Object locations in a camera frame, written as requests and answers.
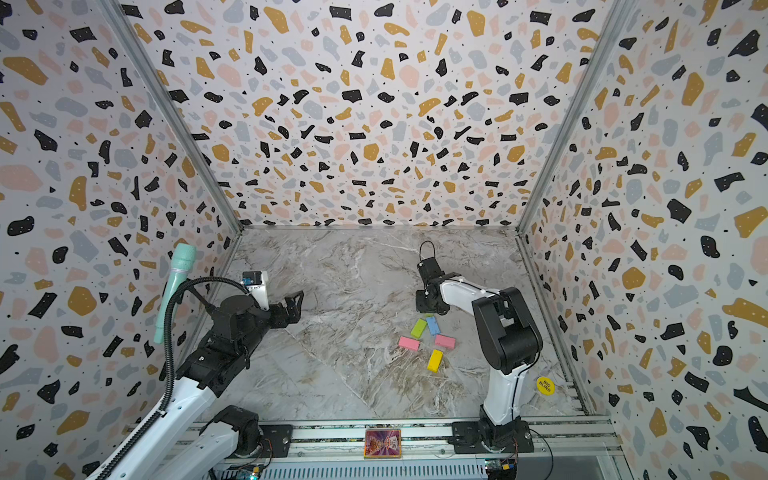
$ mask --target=patterned wall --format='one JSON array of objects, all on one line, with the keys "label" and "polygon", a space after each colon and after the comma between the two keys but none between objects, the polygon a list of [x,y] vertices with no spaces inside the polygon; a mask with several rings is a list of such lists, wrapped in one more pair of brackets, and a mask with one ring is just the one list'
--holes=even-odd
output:
[{"label": "patterned wall", "polygon": [[72,480],[162,393],[169,252],[235,235],[91,5],[0,2],[0,44],[0,478]]},{"label": "patterned wall", "polygon": [[768,2],[642,2],[524,232],[637,478],[768,478]]},{"label": "patterned wall", "polygon": [[610,2],[126,6],[247,224],[510,225]]}]

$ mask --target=green block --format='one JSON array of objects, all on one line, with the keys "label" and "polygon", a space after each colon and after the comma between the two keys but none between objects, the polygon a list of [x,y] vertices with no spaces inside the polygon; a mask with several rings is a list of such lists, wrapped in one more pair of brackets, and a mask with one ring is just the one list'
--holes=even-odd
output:
[{"label": "green block", "polygon": [[411,336],[415,339],[422,338],[422,333],[424,333],[424,329],[427,327],[427,322],[424,319],[419,319],[418,322],[416,322],[416,326],[413,327],[413,330],[411,330]]}]

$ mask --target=mint green microphone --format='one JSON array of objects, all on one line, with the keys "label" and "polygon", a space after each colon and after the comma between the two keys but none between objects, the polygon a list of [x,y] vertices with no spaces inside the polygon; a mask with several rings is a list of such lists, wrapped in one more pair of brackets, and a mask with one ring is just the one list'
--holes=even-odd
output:
[{"label": "mint green microphone", "polygon": [[[157,320],[155,321],[154,342],[162,343],[163,336],[165,334],[165,310],[168,308],[168,302],[170,296],[176,292],[176,289],[186,279],[192,267],[194,266],[195,258],[197,257],[197,248],[186,243],[179,243],[174,250],[174,257],[170,260],[170,274],[168,275],[168,283],[165,286],[165,293],[163,294],[163,303],[160,304],[160,311],[157,312]],[[173,305],[174,316],[176,315],[176,305]]]}]

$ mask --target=round sticker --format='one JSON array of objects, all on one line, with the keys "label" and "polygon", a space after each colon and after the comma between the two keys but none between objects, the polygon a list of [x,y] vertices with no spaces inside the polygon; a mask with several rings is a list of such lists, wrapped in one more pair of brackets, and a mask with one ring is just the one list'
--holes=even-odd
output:
[{"label": "round sticker", "polygon": [[539,377],[538,380],[536,380],[536,386],[538,387],[538,391],[544,395],[549,396],[554,393],[554,382],[545,376]]}]

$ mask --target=marble floor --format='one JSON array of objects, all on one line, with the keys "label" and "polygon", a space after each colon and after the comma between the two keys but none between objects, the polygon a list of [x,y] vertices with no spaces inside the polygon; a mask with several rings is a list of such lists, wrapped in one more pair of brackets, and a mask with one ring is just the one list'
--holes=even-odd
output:
[{"label": "marble floor", "polygon": [[[420,317],[414,293],[421,287],[416,264],[424,240],[434,242],[444,271],[475,284],[522,291],[545,347],[526,377],[521,414],[580,415],[564,389],[552,396],[536,389],[541,375],[558,386],[564,377],[513,235],[506,230],[246,230],[225,276],[239,279],[244,270],[267,270],[270,302],[304,290],[303,316],[296,325],[265,336],[250,370],[235,378],[202,420],[229,404],[268,420],[477,416],[489,366],[470,315],[452,307],[438,316],[442,332],[456,338],[438,373],[426,368],[434,348],[429,331],[418,352],[397,345]],[[234,289],[222,287],[217,303],[232,294]]]}]

